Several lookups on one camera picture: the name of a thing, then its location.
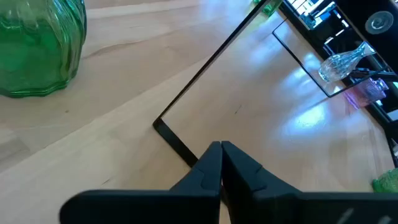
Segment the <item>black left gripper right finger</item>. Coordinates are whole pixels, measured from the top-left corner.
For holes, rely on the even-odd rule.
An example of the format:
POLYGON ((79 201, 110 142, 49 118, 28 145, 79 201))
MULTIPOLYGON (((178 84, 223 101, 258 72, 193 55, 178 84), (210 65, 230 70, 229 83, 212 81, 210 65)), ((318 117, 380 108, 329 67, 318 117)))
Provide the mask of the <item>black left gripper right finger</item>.
POLYGON ((233 143, 221 147, 232 224, 398 224, 398 193, 302 192, 233 143))

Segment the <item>slim green glass vase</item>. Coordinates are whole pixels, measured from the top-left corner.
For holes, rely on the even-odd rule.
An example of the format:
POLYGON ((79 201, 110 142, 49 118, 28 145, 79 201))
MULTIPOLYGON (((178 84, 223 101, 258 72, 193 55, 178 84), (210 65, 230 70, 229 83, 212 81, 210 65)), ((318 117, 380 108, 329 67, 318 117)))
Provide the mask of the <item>slim green glass vase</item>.
POLYGON ((270 2, 268 4, 266 4, 266 6, 264 7, 264 9, 262 10, 263 13, 270 17, 271 15, 273 15, 273 13, 276 12, 276 10, 278 10, 279 6, 283 3, 284 0, 270 0, 270 2))

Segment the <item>large green diamond-pattern vase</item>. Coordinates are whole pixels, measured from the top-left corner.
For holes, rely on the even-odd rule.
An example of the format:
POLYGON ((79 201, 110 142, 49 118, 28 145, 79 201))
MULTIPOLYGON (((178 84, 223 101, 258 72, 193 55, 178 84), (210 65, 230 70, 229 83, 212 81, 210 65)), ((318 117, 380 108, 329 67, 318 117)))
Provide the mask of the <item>large green diamond-pattern vase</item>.
POLYGON ((387 171, 374 179, 372 182, 373 191, 398 193, 398 168, 387 171))

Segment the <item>pink ribbed bottle vase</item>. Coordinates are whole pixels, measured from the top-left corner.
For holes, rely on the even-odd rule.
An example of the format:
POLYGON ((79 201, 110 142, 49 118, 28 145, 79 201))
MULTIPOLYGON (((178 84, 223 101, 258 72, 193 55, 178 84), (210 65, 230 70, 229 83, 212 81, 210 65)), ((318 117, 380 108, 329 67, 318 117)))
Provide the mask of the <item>pink ribbed bottle vase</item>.
POLYGON ((359 109, 385 98, 385 91, 388 89, 389 87, 381 78, 377 80, 368 78, 345 90, 343 94, 354 108, 359 109))

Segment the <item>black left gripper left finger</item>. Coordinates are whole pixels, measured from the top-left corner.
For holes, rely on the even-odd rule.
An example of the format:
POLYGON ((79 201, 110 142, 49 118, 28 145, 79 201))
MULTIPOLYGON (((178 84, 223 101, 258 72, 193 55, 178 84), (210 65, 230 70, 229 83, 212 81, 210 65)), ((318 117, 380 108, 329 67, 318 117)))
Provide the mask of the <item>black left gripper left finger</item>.
POLYGON ((223 151, 213 142, 168 190, 88 190, 61 207, 61 224, 219 224, 223 151))

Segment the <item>wide green ribbed glass vase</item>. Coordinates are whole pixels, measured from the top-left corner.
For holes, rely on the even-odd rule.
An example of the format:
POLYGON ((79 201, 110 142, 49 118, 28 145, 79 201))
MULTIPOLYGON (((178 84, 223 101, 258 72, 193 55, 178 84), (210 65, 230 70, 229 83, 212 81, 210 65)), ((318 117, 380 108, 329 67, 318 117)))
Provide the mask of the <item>wide green ribbed glass vase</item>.
POLYGON ((85 0, 0 0, 0 95, 47 96, 76 76, 85 0))

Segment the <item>wooden shelf with black legs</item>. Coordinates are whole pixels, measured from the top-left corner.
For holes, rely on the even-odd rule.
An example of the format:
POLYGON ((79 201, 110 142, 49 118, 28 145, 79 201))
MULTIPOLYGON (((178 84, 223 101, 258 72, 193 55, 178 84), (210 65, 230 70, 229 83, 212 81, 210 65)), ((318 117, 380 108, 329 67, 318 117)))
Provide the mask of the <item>wooden shelf with black legs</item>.
MULTIPOLYGON (((178 95, 169 103, 169 105, 161 112, 161 114, 152 123, 153 128, 158 134, 167 142, 167 144, 183 159, 183 161, 189 166, 193 167, 198 161, 198 158, 194 153, 182 142, 182 140, 167 126, 163 121, 162 117, 173 107, 174 104, 192 87, 192 85, 207 71, 207 69, 213 64, 215 60, 229 47, 230 44, 242 33, 242 31, 252 22, 252 20, 265 8, 266 4, 270 3, 271 0, 260 0, 260 2, 254 7, 254 9, 244 18, 244 20, 235 28, 235 30, 229 35, 229 37, 222 43, 222 45, 216 50, 216 52, 207 60, 199 71, 193 76, 193 78, 184 86, 184 88, 178 93, 178 95)), ((381 78, 388 82, 398 82, 398 75, 394 72, 388 72, 387 67, 382 67, 379 70, 363 70, 354 69, 356 75, 361 75, 361 80, 351 82, 351 85, 345 85, 345 90, 359 85, 364 82, 367 78, 381 78)), ((398 129, 398 121, 391 121, 387 117, 380 106, 375 103, 366 107, 366 110, 376 119, 376 121, 382 126, 386 132, 387 143, 392 156, 394 166, 398 168, 398 157, 394 155, 394 143, 398 142, 398 134, 394 134, 393 130, 398 129)))

